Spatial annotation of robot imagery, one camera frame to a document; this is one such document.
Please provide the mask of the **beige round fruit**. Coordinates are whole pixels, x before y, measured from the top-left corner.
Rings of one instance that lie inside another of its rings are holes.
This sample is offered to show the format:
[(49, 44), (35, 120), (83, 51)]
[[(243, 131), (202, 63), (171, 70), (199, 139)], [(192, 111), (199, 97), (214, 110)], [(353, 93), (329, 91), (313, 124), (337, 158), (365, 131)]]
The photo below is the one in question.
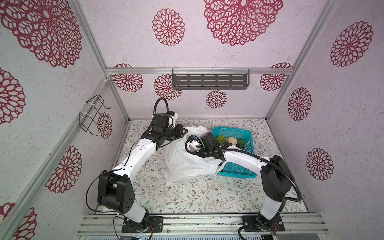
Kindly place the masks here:
[(238, 140), (237, 140), (236, 138), (234, 138), (234, 137), (228, 137), (228, 138), (226, 139), (226, 141), (227, 141), (228, 143), (234, 145), (234, 146), (236, 146), (237, 143), (238, 143)]

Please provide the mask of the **white plastic bag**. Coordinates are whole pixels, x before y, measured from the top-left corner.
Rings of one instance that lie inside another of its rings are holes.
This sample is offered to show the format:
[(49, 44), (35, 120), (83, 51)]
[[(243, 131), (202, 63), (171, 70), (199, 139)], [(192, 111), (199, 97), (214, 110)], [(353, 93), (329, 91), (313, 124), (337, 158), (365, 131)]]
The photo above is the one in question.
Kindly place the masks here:
[(220, 159), (213, 157), (201, 158), (189, 154), (185, 150), (185, 142), (190, 136), (200, 137), (208, 133), (203, 126), (188, 126), (187, 134), (165, 147), (165, 181), (170, 186), (173, 183), (185, 184), (201, 176), (216, 176), (225, 166)]

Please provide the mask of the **green avocado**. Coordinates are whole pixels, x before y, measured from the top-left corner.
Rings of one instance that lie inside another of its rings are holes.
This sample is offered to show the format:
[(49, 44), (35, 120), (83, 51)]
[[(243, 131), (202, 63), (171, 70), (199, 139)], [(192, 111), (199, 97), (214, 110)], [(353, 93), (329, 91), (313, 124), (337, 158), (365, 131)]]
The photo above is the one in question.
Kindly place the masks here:
[(244, 150), (245, 146), (246, 146), (246, 141), (244, 139), (242, 138), (237, 139), (237, 144), (236, 144), (237, 148)]

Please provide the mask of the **green bumpy custard apple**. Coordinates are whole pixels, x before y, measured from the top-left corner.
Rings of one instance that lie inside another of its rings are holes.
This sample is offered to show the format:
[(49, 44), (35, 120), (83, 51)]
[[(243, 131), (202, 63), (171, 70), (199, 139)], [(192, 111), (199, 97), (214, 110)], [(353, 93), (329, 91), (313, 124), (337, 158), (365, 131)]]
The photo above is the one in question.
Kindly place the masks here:
[(219, 144), (222, 144), (227, 141), (227, 138), (223, 135), (217, 136), (216, 139), (218, 140)]

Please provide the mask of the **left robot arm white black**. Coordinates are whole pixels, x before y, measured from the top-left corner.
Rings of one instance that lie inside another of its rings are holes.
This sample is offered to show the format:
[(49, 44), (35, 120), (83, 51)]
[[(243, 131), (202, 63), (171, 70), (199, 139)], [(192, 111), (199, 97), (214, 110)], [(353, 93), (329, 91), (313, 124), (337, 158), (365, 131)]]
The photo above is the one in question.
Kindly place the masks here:
[(146, 224), (148, 211), (135, 202), (133, 181), (144, 163), (165, 143), (183, 138), (188, 132), (176, 124), (178, 115), (170, 111), (153, 115), (149, 128), (142, 134), (129, 155), (111, 171), (98, 178), (98, 204), (118, 212), (135, 223)]

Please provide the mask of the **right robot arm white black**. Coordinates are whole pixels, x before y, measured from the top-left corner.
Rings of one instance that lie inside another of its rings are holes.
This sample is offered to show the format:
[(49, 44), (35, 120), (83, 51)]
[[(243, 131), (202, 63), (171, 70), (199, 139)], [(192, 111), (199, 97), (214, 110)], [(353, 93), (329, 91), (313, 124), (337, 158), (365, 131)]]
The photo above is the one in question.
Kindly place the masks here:
[(261, 177), (266, 195), (259, 218), (263, 223), (276, 218), (287, 201), (299, 202), (301, 192), (284, 160), (275, 155), (271, 158), (260, 157), (229, 143), (220, 143), (212, 133), (200, 137), (192, 136), (185, 143), (186, 150), (201, 158), (215, 158), (227, 163), (234, 163)]

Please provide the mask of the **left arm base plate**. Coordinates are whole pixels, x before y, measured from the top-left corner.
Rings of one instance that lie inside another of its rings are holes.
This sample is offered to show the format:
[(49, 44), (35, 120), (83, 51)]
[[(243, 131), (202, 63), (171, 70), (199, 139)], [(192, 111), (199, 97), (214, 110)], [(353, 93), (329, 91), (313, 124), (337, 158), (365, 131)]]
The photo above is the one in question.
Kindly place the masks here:
[(124, 220), (122, 233), (161, 233), (164, 226), (164, 217), (145, 216), (140, 223), (132, 220)]

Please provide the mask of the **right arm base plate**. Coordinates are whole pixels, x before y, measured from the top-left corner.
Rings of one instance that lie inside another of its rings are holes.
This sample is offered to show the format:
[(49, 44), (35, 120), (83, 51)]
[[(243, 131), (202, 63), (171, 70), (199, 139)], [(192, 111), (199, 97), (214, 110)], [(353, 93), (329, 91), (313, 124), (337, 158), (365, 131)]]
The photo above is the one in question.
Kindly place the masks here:
[(246, 232), (283, 232), (285, 226), (280, 215), (267, 220), (262, 215), (242, 216)]

